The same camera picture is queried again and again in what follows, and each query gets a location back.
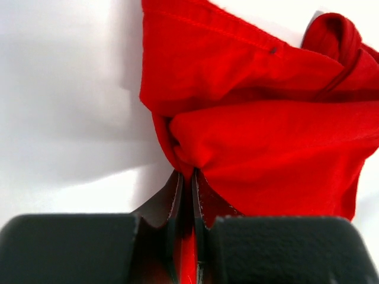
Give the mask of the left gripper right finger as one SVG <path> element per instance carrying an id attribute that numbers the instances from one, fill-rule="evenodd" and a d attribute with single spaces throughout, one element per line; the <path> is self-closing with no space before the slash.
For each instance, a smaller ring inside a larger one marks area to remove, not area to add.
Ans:
<path id="1" fill-rule="evenodd" d="M 247 217 L 191 179 L 198 283 L 377 283 L 354 226 L 335 217 Z"/>

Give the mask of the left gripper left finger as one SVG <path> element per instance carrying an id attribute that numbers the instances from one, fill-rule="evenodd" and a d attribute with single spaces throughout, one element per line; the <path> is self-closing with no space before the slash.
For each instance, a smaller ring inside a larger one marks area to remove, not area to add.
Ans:
<path id="1" fill-rule="evenodd" d="M 183 177 L 130 213 L 24 214 L 1 230 L 2 283 L 179 283 Z"/>

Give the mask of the red t shirt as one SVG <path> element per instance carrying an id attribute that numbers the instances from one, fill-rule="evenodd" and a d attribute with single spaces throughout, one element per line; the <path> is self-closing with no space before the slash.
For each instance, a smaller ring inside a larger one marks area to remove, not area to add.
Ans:
<path id="1" fill-rule="evenodd" d="M 143 1 L 140 99 L 186 178 L 242 213 L 351 220 L 378 149 L 378 51 L 340 14 L 293 47 L 208 1 Z"/>

